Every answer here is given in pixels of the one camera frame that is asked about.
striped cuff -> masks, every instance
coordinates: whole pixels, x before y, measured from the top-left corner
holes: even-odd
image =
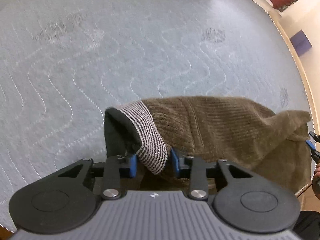
[[[115,114],[115,109],[120,111],[124,116],[119,114],[119,112]],[[145,104],[142,101],[136,101],[127,105],[109,108],[106,110],[106,118],[110,115],[122,126],[130,127],[127,131],[131,133],[133,138],[139,137],[139,139],[135,140],[136,144],[140,146],[136,151],[139,161],[153,174],[159,174],[166,165],[168,153],[165,143],[155,126],[152,115]],[[105,139],[106,145],[108,144],[108,140],[112,140],[112,138],[108,138],[106,132]]]

brown sweater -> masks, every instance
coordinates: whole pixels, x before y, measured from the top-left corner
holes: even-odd
[[[308,112],[275,114],[245,98],[144,99],[106,110],[107,155],[136,152],[146,167],[135,183],[125,181],[128,188],[186,188],[167,165],[170,148],[177,147],[207,162],[234,161],[297,193],[311,182],[308,121]],[[209,188],[214,192],[213,180]]]

